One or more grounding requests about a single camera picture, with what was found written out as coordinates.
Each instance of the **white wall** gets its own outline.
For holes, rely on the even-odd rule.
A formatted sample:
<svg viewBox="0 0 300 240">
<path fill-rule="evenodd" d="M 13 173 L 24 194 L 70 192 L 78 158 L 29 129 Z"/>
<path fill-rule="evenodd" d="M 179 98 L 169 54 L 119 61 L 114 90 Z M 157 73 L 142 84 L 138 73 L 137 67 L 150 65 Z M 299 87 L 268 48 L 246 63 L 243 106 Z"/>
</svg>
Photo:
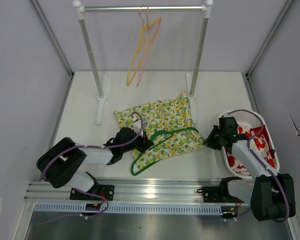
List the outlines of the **white wall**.
<svg viewBox="0 0 300 240">
<path fill-rule="evenodd" d="M 300 217 L 300 136 L 291 120 L 300 133 L 300 0 L 252 75 L 251 84 L 273 138 L 281 172 L 290 173 L 294 179 Z"/>
<path fill-rule="evenodd" d="M 81 0 L 86 6 L 182 6 L 205 0 Z M 286 0 L 215 0 L 200 70 L 247 72 Z M 40 0 L 74 71 L 91 69 L 72 0 Z M 100 70 L 128 70 L 142 21 L 138 12 L 87 13 L 86 25 Z M 162 17 L 148 70 L 192 71 L 201 12 L 151 12 Z"/>
<path fill-rule="evenodd" d="M 68 82 L 28 1 L 0 0 L 0 240 L 12 237 Z"/>
</svg>

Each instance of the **yellow floral fabric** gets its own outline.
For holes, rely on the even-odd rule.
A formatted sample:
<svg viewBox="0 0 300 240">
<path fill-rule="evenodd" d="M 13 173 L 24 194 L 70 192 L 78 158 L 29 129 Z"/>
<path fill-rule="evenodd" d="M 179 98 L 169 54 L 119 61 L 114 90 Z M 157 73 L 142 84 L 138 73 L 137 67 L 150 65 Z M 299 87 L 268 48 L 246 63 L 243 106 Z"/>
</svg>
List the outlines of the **yellow floral fabric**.
<svg viewBox="0 0 300 240">
<path fill-rule="evenodd" d="M 148 124 L 144 130 L 149 139 L 160 130 L 172 132 L 194 127 L 189 98 L 186 92 L 183 92 L 177 99 L 158 100 L 153 103 L 132 107 L 122 112 L 115 111 L 114 114 L 120 128 L 133 128 L 132 112 L 140 113 L 142 118 L 147 121 Z M 155 147 L 151 147 L 139 157 L 136 163 L 137 167 L 139 170 L 142 170 L 146 166 L 162 159 L 200 149 L 203 147 L 203 142 L 204 138 L 193 129 L 174 134 L 161 134 L 153 140 Z M 131 154 L 135 161 L 140 152 L 135 149 L 131 151 Z"/>
</svg>

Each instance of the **white basket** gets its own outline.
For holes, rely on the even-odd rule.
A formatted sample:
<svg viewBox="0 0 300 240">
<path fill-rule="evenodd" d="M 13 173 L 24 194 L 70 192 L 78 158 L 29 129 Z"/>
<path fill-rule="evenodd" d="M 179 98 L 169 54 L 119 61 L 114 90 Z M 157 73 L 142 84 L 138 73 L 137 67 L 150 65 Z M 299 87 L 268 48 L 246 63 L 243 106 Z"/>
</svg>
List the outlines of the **white basket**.
<svg viewBox="0 0 300 240">
<path fill-rule="evenodd" d="M 246 111 L 236 111 L 236 112 L 233 112 L 231 114 L 228 114 L 232 111 L 225 111 L 223 113 L 221 113 L 218 117 L 218 124 L 219 124 L 219 118 L 221 117 L 234 117 L 237 124 L 239 126 L 242 126 L 242 127 L 246 127 L 246 128 L 249 128 L 249 129 L 254 129 L 254 128 L 258 128 L 260 127 L 260 122 L 258 120 L 258 118 L 256 118 L 253 114 L 249 113 L 249 112 L 246 112 Z M 271 139 L 271 136 L 270 136 L 270 133 L 269 133 L 269 130 L 267 128 L 267 125 L 265 123 L 265 120 L 263 119 L 262 116 L 260 116 L 258 113 L 254 112 L 256 115 L 258 115 L 260 117 L 260 119 L 262 120 L 263 124 L 265 125 L 265 129 L 268 133 L 268 136 L 269 136 L 269 147 L 271 149 L 275 149 L 275 146 L 274 146 L 274 143 L 272 142 L 272 139 Z M 223 156 L 223 160 L 224 160 L 224 164 L 227 168 L 227 170 L 232 173 L 233 175 L 239 177 L 239 178 L 242 178 L 242 179 L 252 179 L 251 176 L 246 176 L 246 175 L 242 175 L 242 174 L 238 174 L 236 173 L 235 171 L 232 170 L 232 168 L 230 167 L 229 163 L 228 163 L 228 158 L 227 158 L 227 153 L 226 153 L 226 150 L 224 147 L 222 147 L 222 156 Z M 280 164 L 279 164 L 279 161 L 278 161 L 278 156 L 277 156 L 277 153 L 275 152 L 274 153 L 274 158 L 273 158 L 273 161 L 274 161 L 274 165 L 276 166 L 276 170 L 279 171 L 280 169 Z"/>
</svg>

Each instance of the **rack foot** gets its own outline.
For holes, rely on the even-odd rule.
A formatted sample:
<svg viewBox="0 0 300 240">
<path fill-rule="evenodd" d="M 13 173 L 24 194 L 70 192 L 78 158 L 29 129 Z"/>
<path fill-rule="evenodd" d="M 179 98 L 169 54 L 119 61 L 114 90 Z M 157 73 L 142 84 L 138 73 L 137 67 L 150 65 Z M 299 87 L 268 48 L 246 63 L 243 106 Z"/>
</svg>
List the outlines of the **rack foot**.
<svg viewBox="0 0 300 240">
<path fill-rule="evenodd" d="M 102 118 L 104 115 L 104 107 L 105 107 L 105 102 L 107 99 L 106 96 L 106 92 L 107 92 L 107 82 L 108 82 L 108 75 L 107 74 L 103 74 L 102 75 L 102 80 L 101 80 L 101 86 L 102 86 L 102 90 L 104 92 L 104 97 L 97 97 L 98 99 L 98 107 L 97 107 L 97 111 L 96 111 L 96 121 L 95 124 L 97 125 L 101 125 L 102 123 Z"/>
<path fill-rule="evenodd" d="M 191 109 L 191 116 L 192 121 L 194 124 L 198 123 L 198 115 L 197 115 L 197 105 L 196 105 L 196 94 L 190 95 L 191 89 L 191 81 L 192 81 L 192 74 L 187 72 L 185 74 L 185 81 L 186 81 L 186 91 L 188 92 L 189 102 L 190 102 L 190 109 Z"/>
</svg>

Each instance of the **table surface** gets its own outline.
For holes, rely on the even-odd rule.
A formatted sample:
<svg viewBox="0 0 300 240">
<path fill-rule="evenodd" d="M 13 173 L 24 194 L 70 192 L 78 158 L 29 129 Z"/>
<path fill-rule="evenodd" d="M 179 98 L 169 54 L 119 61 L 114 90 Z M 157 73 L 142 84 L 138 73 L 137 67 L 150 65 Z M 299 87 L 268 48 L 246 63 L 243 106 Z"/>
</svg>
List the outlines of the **table surface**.
<svg viewBox="0 0 300 240">
<path fill-rule="evenodd" d="M 114 111 L 154 102 L 175 99 L 186 92 L 183 71 L 144 72 L 139 87 L 136 77 L 126 85 L 126 71 L 99 72 L 107 74 L 106 102 L 101 125 L 96 125 L 97 87 L 91 71 L 76 72 L 61 117 L 55 144 L 64 137 L 84 145 L 105 144 L 120 130 Z M 251 110 L 251 105 L 240 72 L 199 72 L 196 83 L 198 123 L 195 127 L 207 138 L 218 116 L 227 110 Z M 82 171 L 95 177 L 125 179 L 213 180 L 229 177 L 222 153 L 203 147 L 194 152 L 163 159 L 141 174 L 132 176 L 129 152 L 114 165 L 83 164 Z"/>
</svg>

